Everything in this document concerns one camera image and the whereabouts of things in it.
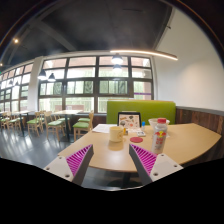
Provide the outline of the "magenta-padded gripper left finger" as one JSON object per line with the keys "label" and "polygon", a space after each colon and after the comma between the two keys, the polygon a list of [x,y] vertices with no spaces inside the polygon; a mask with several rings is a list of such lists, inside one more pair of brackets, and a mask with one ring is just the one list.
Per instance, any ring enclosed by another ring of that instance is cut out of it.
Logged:
{"label": "magenta-padded gripper left finger", "polygon": [[44,170],[81,185],[93,155],[93,145],[90,144],[69,156],[56,157]]}

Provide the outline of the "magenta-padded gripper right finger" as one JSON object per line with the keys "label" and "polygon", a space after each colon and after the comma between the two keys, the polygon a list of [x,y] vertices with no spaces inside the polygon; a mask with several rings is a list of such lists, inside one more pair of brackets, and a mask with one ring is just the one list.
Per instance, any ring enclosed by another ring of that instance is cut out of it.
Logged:
{"label": "magenta-padded gripper right finger", "polygon": [[131,156],[143,185],[155,182],[182,169],[166,154],[154,154],[140,146],[130,144]]}

